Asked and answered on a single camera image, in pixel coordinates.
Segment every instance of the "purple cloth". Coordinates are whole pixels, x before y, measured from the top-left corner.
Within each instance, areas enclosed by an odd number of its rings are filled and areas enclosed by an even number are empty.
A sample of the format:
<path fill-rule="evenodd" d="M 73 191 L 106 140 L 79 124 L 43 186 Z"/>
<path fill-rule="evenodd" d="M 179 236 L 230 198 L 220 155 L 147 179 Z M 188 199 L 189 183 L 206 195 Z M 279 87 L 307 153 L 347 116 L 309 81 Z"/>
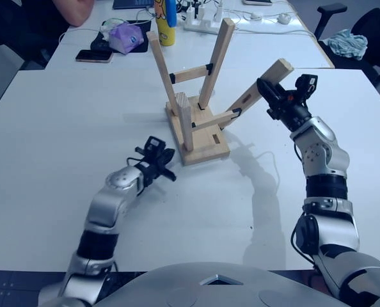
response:
<path fill-rule="evenodd" d="M 144 41 L 140 27 L 128 22 L 120 24 L 109 32 L 110 48 L 123 54 L 128 54 Z"/>

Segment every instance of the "black mousepad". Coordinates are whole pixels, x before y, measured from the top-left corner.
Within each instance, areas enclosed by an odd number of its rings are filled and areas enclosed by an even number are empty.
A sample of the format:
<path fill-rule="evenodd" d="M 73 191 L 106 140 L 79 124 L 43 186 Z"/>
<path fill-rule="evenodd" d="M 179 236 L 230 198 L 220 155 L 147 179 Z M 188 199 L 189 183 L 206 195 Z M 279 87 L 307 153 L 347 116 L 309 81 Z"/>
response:
<path fill-rule="evenodd" d="M 129 24 L 136 23 L 136 20 L 127 20 Z M 135 49 L 133 49 L 130 53 L 140 53 L 140 52 L 147 52 L 148 46 L 149 46 L 149 40 L 147 39 L 146 32 L 150 31 L 150 26 L 152 25 L 151 20 L 138 20 L 137 22 L 140 22 L 139 24 L 136 24 L 138 27 L 140 27 L 141 34 L 143 35 L 143 38 L 145 41 L 138 45 Z M 119 52 L 109 47 L 109 42 L 105 41 L 103 39 L 103 34 L 101 32 L 98 33 L 94 41 L 90 44 L 90 50 L 94 51 L 113 51 L 113 52 Z"/>

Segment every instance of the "yellow bottle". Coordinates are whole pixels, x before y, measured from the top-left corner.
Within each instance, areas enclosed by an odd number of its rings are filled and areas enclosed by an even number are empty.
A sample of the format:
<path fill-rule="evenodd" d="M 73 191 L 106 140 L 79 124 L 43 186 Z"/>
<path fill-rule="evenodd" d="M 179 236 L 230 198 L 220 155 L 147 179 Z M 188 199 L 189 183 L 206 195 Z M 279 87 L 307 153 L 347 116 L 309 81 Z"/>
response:
<path fill-rule="evenodd" d="M 159 31 L 159 41 L 163 46 L 175 43 L 176 2 L 175 0 L 154 0 L 154 12 Z"/>

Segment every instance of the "white table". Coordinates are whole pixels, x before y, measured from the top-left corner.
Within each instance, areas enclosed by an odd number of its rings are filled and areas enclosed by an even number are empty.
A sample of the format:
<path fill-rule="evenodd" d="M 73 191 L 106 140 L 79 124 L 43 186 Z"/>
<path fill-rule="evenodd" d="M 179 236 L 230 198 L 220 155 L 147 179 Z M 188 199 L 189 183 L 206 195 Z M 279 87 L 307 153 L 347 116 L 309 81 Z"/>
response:
<path fill-rule="evenodd" d="M 261 73 L 222 70 L 212 110 L 225 110 Z M 302 73 L 319 76 L 310 111 L 351 156 L 360 251 L 380 259 L 380 96 L 355 70 L 299 69 L 282 84 L 292 88 Z M 107 174 L 149 135 L 176 148 L 157 70 L 141 81 L 119 70 L 17 74 L 0 101 L 1 270 L 66 270 Z M 201 81 L 177 90 L 194 95 Z M 191 261 L 310 268 L 289 244 L 305 198 L 301 164 L 288 130 L 266 109 L 260 101 L 225 129 L 228 159 L 183 167 L 173 158 L 177 181 L 157 179 L 118 223 L 121 271 Z"/>
<path fill-rule="evenodd" d="M 103 21 L 112 17 L 125 20 L 136 20 L 138 10 L 112 10 L 113 0 L 96 0 L 92 14 L 80 27 L 81 29 L 99 29 Z M 244 10 L 247 12 L 261 11 L 265 15 L 275 15 L 283 12 L 292 12 L 288 3 L 274 3 L 272 6 L 244 5 L 241 0 L 224 2 L 224 8 L 229 10 Z M 213 2 L 207 4 L 206 16 L 215 12 Z M 268 17 L 262 22 L 247 22 L 242 13 L 225 12 L 225 17 L 233 18 L 240 29 L 254 31 L 284 32 L 297 29 L 306 29 L 297 17 L 293 17 L 288 26 L 276 22 L 276 16 Z M 140 19 L 149 19 L 146 12 L 139 15 Z M 91 42 L 97 36 L 94 31 L 73 31 L 70 28 L 63 37 L 59 47 L 47 65 L 50 69 L 146 69 L 153 67 L 154 58 L 149 46 L 146 53 L 114 54 L 110 64 L 80 63 L 75 61 L 81 49 L 89 49 Z M 152 21 L 152 31 L 157 32 L 155 20 Z M 183 30 L 181 21 L 176 28 L 176 42 L 173 46 L 163 47 L 164 57 L 170 72 L 192 68 L 209 63 L 211 53 L 216 42 L 216 35 L 195 33 Z M 294 35 L 258 35 L 236 31 L 228 48 L 223 68 L 250 67 L 263 70 L 278 58 L 288 58 L 298 68 L 330 68 L 328 58 L 320 47 L 306 33 Z"/>

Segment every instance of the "person's arm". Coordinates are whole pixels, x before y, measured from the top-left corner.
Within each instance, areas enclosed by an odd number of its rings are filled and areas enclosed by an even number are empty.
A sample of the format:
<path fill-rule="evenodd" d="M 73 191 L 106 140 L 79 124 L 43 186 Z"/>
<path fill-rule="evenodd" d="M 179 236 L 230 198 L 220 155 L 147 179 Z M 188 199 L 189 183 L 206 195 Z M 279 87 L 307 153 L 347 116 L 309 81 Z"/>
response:
<path fill-rule="evenodd" d="M 52 0 L 63 18 L 72 26 L 79 27 L 92 12 L 94 0 Z"/>

